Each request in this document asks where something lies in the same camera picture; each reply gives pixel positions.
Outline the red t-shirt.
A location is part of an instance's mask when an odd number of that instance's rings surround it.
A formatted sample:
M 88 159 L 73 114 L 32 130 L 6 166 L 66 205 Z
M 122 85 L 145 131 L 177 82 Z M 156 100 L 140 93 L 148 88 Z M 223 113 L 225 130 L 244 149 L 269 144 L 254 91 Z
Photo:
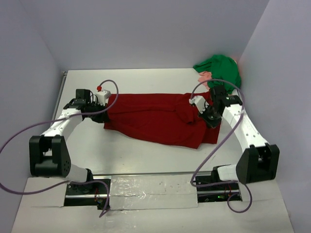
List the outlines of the red t-shirt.
M 128 137 L 197 149 L 216 144 L 220 126 L 209 128 L 190 105 L 191 94 L 113 94 L 104 129 Z

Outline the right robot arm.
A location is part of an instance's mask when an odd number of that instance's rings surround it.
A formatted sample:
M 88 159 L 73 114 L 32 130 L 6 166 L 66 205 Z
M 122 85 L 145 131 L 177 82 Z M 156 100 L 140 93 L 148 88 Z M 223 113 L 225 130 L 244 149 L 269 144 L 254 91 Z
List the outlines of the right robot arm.
M 189 103 L 197 108 L 199 117 L 210 128 L 215 128 L 225 120 L 242 149 L 237 164 L 213 169 L 212 186 L 221 190 L 229 181 L 248 184 L 273 180 L 280 150 L 277 145 L 269 144 L 256 129 L 246 113 L 242 95 L 237 92 L 230 95 L 222 85 L 211 88 L 209 92 L 211 104 L 203 96 L 192 96 Z

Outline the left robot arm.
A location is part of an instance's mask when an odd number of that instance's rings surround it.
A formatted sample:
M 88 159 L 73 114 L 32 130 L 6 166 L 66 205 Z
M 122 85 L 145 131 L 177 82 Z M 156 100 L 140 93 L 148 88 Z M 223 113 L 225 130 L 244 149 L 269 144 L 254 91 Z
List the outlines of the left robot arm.
M 78 182 L 83 193 L 90 193 L 95 188 L 95 181 L 90 169 L 82 168 L 71 162 L 66 140 L 74 129 L 90 118 L 96 123 L 108 121 L 106 101 L 110 91 L 102 90 L 91 97 L 88 89 L 77 89 L 76 96 L 67 103 L 59 118 L 40 136 L 29 140 L 30 172 L 35 177 L 57 177 L 69 182 Z

